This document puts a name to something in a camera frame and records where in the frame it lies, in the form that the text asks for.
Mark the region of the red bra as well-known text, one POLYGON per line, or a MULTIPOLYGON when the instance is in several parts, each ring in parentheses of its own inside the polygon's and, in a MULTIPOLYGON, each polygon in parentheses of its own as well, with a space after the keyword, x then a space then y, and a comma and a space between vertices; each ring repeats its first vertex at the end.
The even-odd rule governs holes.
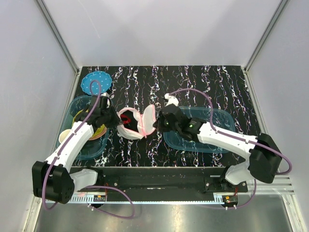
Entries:
POLYGON ((121 124, 129 124, 131 122, 131 118, 129 118, 127 115, 121 114, 120 115, 120 119, 121 119, 121 124))

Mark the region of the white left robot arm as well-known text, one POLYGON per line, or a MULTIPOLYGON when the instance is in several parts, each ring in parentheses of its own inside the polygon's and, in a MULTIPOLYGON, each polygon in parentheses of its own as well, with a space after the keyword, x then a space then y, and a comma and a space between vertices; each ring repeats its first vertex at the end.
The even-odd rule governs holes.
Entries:
POLYGON ((93 169, 84 168, 70 173, 70 169, 86 142, 101 127, 117 127, 120 117, 107 96, 94 95, 87 109, 75 118, 72 128, 60 146, 45 161, 32 166, 34 196, 43 201, 66 204, 73 194, 86 187, 100 191, 104 179, 93 169))

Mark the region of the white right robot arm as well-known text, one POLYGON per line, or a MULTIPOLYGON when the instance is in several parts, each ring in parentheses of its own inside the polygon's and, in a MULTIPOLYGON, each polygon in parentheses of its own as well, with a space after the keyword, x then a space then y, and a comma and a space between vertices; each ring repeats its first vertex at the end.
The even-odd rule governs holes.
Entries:
POLYGON ((223 191, 251 179, 271 184, 278 174, 281 153, 268 134, 250 136, 222 129, 204 119, 188 117, 174 104, 160 111, 153 126, 160 132, 174 131, 187 141, 217 146, 243 157, 244 162, 229 166, 219 179, 223 191))

